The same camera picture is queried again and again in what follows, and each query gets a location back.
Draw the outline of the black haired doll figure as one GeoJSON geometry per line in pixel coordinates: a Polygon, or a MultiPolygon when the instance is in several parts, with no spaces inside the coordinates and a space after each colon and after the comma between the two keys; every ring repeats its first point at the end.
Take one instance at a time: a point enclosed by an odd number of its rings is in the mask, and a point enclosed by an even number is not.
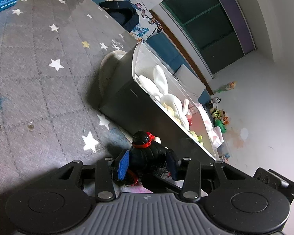
{"type": "Polygon", "coordinates": [[[129,149],[130,164],[126,174],[131,175],[134,181],[150,175],[162,176],[164,172],[169,172],[167,150],[171,149],[161,145],[155,138],[152,133],[145,131],[137,131],[132,137],[132,146],[129,149]]]}

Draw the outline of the green frog toy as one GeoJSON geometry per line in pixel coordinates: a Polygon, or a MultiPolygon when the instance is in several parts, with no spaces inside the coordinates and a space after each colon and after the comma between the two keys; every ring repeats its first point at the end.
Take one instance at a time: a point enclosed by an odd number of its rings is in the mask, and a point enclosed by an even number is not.
{"type": "Polygon", "coordinates": [[[195,141],[197,141],[199,143],[199,145],[203,145],[203,137],[201,135],[197,135],[196,132],[194,131],[189,131],[190,135],[192,136],[192,139],[194,139],[195,141]]]}

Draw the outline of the red round toy figure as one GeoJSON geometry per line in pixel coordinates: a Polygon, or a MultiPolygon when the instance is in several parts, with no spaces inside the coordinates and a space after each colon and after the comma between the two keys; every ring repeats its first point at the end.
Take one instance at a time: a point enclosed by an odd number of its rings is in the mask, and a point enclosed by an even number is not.
{"type": "Polygon", "coordinates": [[[186,118],[187,118],[187,120],[189,122],[189,125],[192,126],[192,114],[191,114],[190,111],[187,112],[186,118]]]}

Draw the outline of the white plush rabbit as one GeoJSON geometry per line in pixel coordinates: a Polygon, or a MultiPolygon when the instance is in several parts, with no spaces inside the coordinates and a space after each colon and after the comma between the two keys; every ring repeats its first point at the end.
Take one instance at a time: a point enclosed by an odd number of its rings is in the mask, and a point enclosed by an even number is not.
{"type": "Polygon", "coordinates": [[[174,110],[175,116],[181,121],[181,126],[187,131],[190,130],[190,125],[186,118],[189,110],[189,99],[184,99],[184,104],[182,104],[178,97],[168,92],[168,81],[164,70],[159,65],[155,65],[153,68],[153,80],[144,75],[138,76],[137,79],[140,85],[161,105],[165,102],[166,105],[170,106],[174,110]]]}

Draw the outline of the beige peanut toy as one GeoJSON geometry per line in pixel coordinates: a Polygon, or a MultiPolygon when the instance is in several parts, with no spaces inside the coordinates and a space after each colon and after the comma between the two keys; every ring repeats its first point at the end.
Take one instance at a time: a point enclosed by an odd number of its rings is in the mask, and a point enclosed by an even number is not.
{"type": "Polygon", "coordinates": [[[164,107],[164,109],[166,110],[166,112],[167,112],[167,114],[177,123],[177,124],[179,124],[179,125],[181,125],[181,121],[179,120],[179,118],[177,118],[176,116],[175,116],[175,112],[174,112],[174,110],[170,107],[170,106],[168,106],[168,105],[166,105],[166,103],[164,102],[163,104],[162,104],[162,106],[164,107]]]}

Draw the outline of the colourful storage box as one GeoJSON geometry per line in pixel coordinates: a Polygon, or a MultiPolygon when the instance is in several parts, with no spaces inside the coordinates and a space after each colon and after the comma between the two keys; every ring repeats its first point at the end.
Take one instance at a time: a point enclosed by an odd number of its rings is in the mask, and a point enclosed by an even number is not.
{"type": "Polygon", "coordinates": [[[218,148],[217,148],[218,156],[220,160],[223,162],[228,163],[229,159],[231,158],[230,150],[228,148],[228,144],[226,142],[223,142],[218,148]]]}

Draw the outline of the orange fox plush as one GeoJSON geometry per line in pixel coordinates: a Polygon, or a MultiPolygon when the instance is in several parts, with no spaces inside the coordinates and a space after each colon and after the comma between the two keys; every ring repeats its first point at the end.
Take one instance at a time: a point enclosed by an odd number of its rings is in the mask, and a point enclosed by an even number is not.
{"type": "Polygon", "coordinates": [[[230,121],[229,121],[229,117],[228,117],[228,116],[223,116],[223,117],[221,118],[221,121],[222,121],[222,123],[223,123],[224,125],[228,125],[228,124],[230,123],[230,121]]]}

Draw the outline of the yellow green plush toy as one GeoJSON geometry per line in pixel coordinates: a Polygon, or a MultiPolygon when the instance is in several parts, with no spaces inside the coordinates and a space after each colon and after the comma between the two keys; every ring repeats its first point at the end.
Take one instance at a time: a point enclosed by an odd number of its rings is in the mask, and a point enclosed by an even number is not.
{"type": "Polygon", "coordinates": [[[227,112],[223,109],[213,108],[210,110],[210,114],[213,119],[220,120],[222,119],[222,117],[225,117],[227,115],[227,112]]]}

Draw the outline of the white cardboard box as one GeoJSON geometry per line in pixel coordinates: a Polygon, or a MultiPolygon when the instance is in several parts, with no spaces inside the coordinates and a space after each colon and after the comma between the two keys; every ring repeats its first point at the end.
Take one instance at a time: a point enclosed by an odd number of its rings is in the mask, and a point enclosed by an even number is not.
{"type": "Polygon", "coordinates": [[[205,128],[202,115],[195,103],[190,101],[192,114],[190,130],[203,137],[203,145],[192,139],[189,131],[177,124],[164,107],[139,83],[138,76],[144,75],[153,80],[153,68],[159,65],[168,81],[168,92],[181,101],[189,95],[175,77],[156,57],[147,45],[139,42],[130,51],[116,50],[107,54],[101,62],[99,87],[102,94],[100,111],[134,134],[139,130],[151,132],[161,139],[161,143],[173,149],[180,157],[197,159],[210,164],[218,159],[205,128]]]}

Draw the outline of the panda plush toy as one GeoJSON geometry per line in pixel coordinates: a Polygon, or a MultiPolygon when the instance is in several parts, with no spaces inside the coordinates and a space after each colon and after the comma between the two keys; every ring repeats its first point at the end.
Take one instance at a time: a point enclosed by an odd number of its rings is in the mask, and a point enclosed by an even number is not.
{"type": "Polygon", "coordinates": [[[205,104],[205,106],[209,109],[217,109],[218,104],[221,102],[220,97],[213,97],[209,102],[205,104]]]}

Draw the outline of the grey cushion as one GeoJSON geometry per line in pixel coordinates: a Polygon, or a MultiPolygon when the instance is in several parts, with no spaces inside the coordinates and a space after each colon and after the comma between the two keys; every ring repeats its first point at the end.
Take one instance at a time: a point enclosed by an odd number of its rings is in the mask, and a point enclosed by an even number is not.
{"type": "Polygon", "coordinates": [[[174,73],[174,77],[184,88],[193,102],[198,102],[199,97],[205,90],[206,86],[202,81],[192,73],[184,64],[174,73]]]}

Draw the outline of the grey star patterned mat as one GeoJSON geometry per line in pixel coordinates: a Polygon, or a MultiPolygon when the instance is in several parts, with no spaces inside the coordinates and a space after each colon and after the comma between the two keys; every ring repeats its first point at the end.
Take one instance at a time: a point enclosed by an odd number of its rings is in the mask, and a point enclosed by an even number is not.
{"type": "Polygon", "coordinates": [[[98,110],[98,77],[107,54],[136,43],[92,0],[18,0],[0,12],[0,234],[14,229],[12,193],[130,146],[98,110]]]}

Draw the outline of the blue sofa bed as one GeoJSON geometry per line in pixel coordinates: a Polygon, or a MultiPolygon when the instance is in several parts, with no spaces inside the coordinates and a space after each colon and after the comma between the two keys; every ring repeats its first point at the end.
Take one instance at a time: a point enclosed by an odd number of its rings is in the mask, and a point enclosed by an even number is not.
{"type": "MultiPolygon", "coordinates": [[[[96,8],[102,10],[105,15],[108,18],[112,18],[103,8],[99,6],[99,3],[105,2],[106,0],[91,0],[93,4],[96,5],[96,8]]],[[[120,33],[118,37],[122,41],[112,41],[112,45],[118,45],[123,44],[125,41],[125,37],[128,36],[132,38],[133,40],[137,41],[130,32],[127,32],[123,27],[122,30],[123,33],[120,33]]],[[[142,42],[145,45],[147,45],[151,50],[155,53],[156,57],[159,58],[161,62],[164,62],[166,64],[166,67],[168,67],[168,70],[171,72],[172,75],[178,70],[178,68],[184,64],[189,70],[192,71],[193,74],[197,76],[195,73],[195,70],[191,67],[191,65],[188,63],[188,61],[182,56],[182,54],[178,51],[178,49],[174,46],[172,41],[169,40],[167,35],[164,33],[164,31],[161,31],[159,34],[156,34],[153,37],[150,37],[147,39],[147,41],[142,42]]],[[[201,96],[198,99],[198,102],[194,102],[196,105],[202,105],[204,106],[207,102],[210,101],[210,95],[207,92],[206,88],[201,94],[201,96]]]]}

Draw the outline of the butterfly print pillow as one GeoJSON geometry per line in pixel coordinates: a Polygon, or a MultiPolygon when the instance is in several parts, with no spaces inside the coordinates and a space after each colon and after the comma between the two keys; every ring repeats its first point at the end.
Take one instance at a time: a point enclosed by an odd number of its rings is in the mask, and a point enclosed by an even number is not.
{"type": "Polygon", "coordinates": [[[142,0],[115,0],[128,1],[139,15],[139,23],[130,34],[137,40],[145,42],[148,38],[159,34],[163,27],[160,22],[149,12],[142,0]]]}

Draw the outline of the dark blue backpack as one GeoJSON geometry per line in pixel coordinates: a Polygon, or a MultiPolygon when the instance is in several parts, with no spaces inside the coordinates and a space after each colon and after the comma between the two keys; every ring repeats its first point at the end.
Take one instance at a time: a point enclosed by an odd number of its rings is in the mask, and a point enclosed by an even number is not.
{"type": "Polygon", "coordinates": [[[99,3],[99,6],[127,32],[131,32],[139,24],[139,15],[128,1],[105,1],[99,3]]]}

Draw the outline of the dark green window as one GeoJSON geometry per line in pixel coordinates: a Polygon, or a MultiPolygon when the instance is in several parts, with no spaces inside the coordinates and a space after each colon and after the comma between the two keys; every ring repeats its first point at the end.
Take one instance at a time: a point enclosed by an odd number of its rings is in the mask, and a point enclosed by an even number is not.
{"type": "Polygon", "coordinates": [[[236,0],[164,0],[162,6],[216,74],[255,49],[236,0]]]}

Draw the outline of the wall hanging doll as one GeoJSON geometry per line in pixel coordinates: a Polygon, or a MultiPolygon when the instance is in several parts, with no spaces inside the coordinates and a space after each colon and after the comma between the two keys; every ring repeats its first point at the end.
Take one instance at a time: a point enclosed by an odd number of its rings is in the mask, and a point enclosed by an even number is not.
{"type": "Polygon", "coordinates": [[[232,82],[229,82],[228,84],[226,85],[222,85],[221,87],[219,87],[215,93],[220,93],[220,92],[226,92],[226,91],[229,91],[229,90],[232,90],[235,88],[236,86],[236,81],[232,81],[232,82]]]}

